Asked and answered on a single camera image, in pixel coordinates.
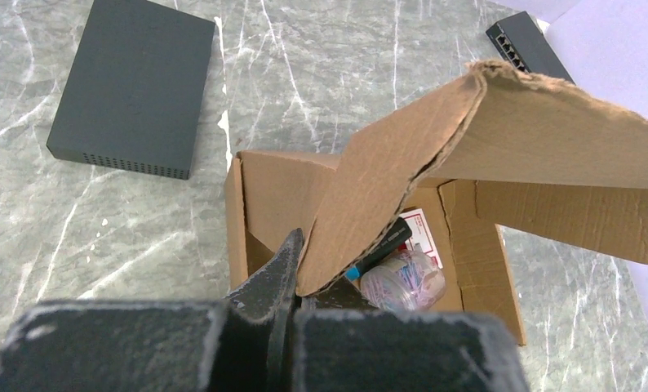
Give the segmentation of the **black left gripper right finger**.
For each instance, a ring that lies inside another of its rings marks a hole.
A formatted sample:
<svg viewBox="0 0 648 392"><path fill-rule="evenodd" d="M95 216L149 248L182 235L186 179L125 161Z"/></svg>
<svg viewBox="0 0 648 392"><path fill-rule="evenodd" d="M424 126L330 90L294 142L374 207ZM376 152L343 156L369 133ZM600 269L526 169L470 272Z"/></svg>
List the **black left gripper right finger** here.
<svg viewBox="0 0 648 392"><path fill-rule="evenodd" d="M375 310L346 281L294 317L296 391L528 391L512 333L483 313Z"/></svg>

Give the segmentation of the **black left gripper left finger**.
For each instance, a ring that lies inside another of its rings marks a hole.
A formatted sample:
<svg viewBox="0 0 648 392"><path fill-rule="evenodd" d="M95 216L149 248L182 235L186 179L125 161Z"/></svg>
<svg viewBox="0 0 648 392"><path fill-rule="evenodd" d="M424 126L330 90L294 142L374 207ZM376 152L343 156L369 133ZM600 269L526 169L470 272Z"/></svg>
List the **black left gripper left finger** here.
<svg viewBox="0 0 648 392"><path fill-rule="evenodd" d="M215 301L47 301L0 349L0 391L286 391L292 230L273 258Z"/></svg>

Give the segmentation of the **clear box of paper clips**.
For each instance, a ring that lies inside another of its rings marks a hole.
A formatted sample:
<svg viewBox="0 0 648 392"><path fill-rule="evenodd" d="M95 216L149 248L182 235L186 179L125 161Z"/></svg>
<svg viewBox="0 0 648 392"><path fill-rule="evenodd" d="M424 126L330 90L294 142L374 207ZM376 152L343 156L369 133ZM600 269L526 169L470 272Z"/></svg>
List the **clear box of paper clips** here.
<svg viewBox="0 0 648 392"><path fill-rule="evenodd" d="M401 250L364 273L360 290L366 300L382 310L428 310L446 294L446 278L441 264L432 257Z"/></svg>

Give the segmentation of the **black blue highlighter marker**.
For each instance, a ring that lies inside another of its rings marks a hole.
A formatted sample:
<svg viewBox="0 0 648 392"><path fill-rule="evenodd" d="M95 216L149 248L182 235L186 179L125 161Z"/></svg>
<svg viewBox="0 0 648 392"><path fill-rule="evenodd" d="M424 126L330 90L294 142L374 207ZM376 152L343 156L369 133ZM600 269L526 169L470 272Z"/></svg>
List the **black blue highlighter marker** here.
<svg viewBox="0 0 648 392"><path fill-rule="evenodd" d="M410 239L412 231L410 226L401 217L397 218L386 235L370 254L363 257L352 266L344 275L350 281L359 279L366 272L377 266L385 257L395 252L399 247L404 247L406 240Z"/></svg>

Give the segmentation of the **red white staples box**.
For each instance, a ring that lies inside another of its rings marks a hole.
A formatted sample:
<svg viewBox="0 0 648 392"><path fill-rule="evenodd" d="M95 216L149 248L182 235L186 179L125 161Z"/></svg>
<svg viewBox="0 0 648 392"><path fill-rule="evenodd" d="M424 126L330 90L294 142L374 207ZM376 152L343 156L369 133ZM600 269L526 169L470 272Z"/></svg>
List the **red white staples box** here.
<svg viewBox="0 0 648 392"><path fill-rule="evenodd" d="M442 260L423 210L416 208L402 212L400 217L411 229L411 236L401 245L401 249L424 253L441 270Z"/></svg>

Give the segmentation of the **brown cardboard box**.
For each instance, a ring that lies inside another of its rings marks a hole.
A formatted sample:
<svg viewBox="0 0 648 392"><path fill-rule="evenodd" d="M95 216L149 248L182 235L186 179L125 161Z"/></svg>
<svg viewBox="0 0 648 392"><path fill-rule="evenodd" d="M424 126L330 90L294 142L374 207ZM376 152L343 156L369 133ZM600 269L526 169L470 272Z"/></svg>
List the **brown cardboard box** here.
<svg viewBox="0 0 648 392"><path fill-rule="evenodd" d="M501 60L356 132L341 155L243 150L224 183L229 276L300 228L297 293L323 292L419 207L447 277L439 310L526 341L500 226L648 265L648 120Z"/></svg>

